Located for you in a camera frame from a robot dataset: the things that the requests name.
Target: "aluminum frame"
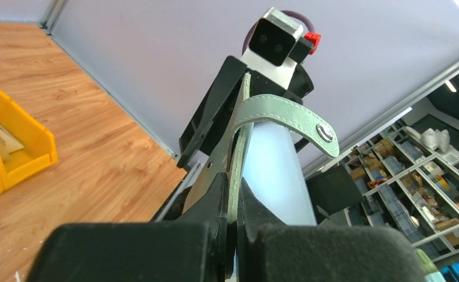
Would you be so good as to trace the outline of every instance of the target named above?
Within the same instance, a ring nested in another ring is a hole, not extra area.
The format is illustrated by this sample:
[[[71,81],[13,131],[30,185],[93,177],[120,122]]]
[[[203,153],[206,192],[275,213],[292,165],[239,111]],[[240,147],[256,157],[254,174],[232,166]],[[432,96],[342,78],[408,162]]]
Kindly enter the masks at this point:
[[[451,64],[449,67],[445,68],[439,72],[436,76],[430,80],[424,82],[421,86],[417,87],[414,91],[410,92],[404,98],[399,100],[395,105],[388,108],[384,114],[375,118],[367,125],[362,127],[356,132],[356,134],[351,135],[346,140],[340,142],[340,152],[344,152],[348,148],[351,148],[358,144],[365,136],[370,135],[373,132],[373,129],[379,128],[381,125],[389,122],[391,119],[395,118],[398,114],[421,100],[422,98],[429,95],[432,91],[437,89],[439,86],[444,84],[447,80],[455,77],[459,73],[459,59]],[[310,165],[306,166],[302,171],[304,177],[307,179],[311,177],[318,169],[328,163],[328,157],[323,155],[316,161],[312,162]]]

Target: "white bag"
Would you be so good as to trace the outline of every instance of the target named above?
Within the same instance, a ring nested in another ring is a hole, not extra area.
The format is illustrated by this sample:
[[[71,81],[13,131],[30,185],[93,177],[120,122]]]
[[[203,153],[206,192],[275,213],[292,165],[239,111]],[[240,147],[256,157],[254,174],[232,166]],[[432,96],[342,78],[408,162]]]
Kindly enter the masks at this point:
[[[447,129],[442,130],[438,136],[438,148],[445,153],[449,149],[450,143],[451,136],[449,136],[449,131],[447,131]]]
[[[432,128],[423,132],[421,135],[421,142],[425,147],[431,150],[437,150],[438,148],[438,136]]]

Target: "red connector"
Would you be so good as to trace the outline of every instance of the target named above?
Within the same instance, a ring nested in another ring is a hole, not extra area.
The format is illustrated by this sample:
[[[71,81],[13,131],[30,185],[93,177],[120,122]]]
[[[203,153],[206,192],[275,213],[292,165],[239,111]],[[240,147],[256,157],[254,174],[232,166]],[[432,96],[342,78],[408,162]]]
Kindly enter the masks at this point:
[[[312,42],[312,50],[309,51],[309,55],[314,54],[316,52],[316,48],[318,48],[319,41],[321,40],[321,34],[319,33],[314,33],[314,32],[308,32],[306,35],[304,35],[304,38],[307,39],[308,41]]]

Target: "camera lens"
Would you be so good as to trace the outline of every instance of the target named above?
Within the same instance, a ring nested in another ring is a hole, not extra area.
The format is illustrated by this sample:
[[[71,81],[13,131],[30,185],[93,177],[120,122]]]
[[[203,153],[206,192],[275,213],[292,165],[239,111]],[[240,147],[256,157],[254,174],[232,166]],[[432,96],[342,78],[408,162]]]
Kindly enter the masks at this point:
[[[283,45],[281,45],[281,44],[276,45],[275,46],[275,52],[278,53],[278,54],[283,52]]]
[[[261,36],[259,36],[259,41],[264,44],[268,41],[268,37],[262,34]]]

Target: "black foam pad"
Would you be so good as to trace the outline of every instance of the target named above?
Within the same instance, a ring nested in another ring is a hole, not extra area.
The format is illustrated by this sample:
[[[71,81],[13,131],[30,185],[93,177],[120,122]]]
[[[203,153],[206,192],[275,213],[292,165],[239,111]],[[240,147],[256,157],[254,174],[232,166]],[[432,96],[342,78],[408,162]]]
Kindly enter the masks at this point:
[[[409,241],[388,227],[268,225],[252,245],[249,281],[424,281]]]

